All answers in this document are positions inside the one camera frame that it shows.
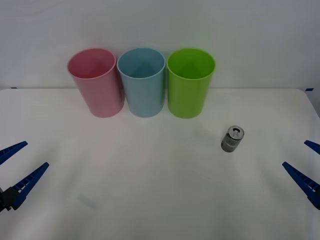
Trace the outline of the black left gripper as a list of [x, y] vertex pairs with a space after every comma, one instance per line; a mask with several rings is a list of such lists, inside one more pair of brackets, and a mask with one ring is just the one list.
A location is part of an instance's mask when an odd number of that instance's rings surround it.
[[[0, 150], [0, 165], [27, 145], [26, 141], [22, 141]], [[17, 210], [49, 166], [49, 163], [45, 162], [15, 185], [6, 190], [0, 189], [0, 211]]]

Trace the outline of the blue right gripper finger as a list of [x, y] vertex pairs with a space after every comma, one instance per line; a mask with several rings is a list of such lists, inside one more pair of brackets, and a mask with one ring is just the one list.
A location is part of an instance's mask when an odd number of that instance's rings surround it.
[[310, 141], [310, 140], [306, 140], [304, 142], [304, 144], [306, 146], [308, 146], [309, 148], [311, 148], [313, 151], [320, 152], [320, 145], [318, 143], [315, 143], [315, 142]]
[[320, 185], [313, 181], [311, 178], [304, 175], [302, 172], [298, 171], [296, 168], [291, 166], [286, 161], [282, 163], [282, 166], [291, 176], [294, 182], [301, 188], [301, 190], [306, 194], [307, 199], [312, 203], [312, 205], [319, 209], [320, 208]]

